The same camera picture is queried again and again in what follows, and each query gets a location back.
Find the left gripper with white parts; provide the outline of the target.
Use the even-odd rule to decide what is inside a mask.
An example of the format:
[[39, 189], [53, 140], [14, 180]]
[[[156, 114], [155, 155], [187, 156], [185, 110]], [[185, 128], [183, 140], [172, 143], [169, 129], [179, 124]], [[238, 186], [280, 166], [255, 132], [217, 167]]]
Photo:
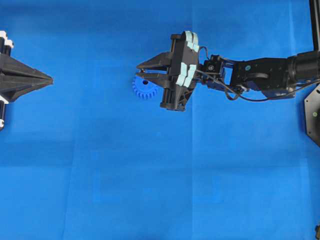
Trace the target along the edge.
[[5, 127], [6, 105], [15, 102], [19, 97], [30, 92], [42, 89], [53, 84], [53, 78], [45, 73], [32, 68], [15, 58], [11, 57], [11, 51], [14, 48], [12, 40], [8, 39], [8, 35], [4, 30], [0, 31], [0, 72], [7, 76], [36, 78], [48, 80], [48, 82], [37, 83], [23, 87], [21, 89], [13, 89], [0, 93], [0, 129]]

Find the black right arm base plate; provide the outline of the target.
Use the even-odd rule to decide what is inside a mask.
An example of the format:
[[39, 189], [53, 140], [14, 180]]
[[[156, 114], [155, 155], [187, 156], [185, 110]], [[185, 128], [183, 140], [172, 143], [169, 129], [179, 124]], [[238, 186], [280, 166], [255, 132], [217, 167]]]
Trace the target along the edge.
[[320, 146], [320, 85], [304, 100], [306, 134]]

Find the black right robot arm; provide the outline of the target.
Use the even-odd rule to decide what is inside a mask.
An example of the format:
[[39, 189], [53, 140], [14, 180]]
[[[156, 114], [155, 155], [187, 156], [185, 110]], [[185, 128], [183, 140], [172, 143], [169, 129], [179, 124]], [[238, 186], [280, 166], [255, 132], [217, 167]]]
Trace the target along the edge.
[[137, 65], [136, 76], [163, 88], [160, 107], [183, 112], [197, 84], [221, 91], [230, 101], [250, 90], [261, 92], [264, 101], [295, 97], [296, 92], [320, 82], [320, 52], [299, 53], [287, 58], [237, 61], [211, 55], [199, 62], [202, 46], [195, 32], [170, 37], [170, 51]]

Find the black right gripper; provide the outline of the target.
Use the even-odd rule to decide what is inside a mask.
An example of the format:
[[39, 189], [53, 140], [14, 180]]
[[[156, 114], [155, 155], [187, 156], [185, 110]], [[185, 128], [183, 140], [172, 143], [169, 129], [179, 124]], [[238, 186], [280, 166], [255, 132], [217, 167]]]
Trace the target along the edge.
[[167, 74], [137, 72], [135, 75], [163, 88], [160, 107], [183, 112], [196, 84], [193, 79], [199, 66], [198, 35], [186, 30], [171, 36], [170, 52], [162, 52], [136, 66], [139, 70], [160, 70]]

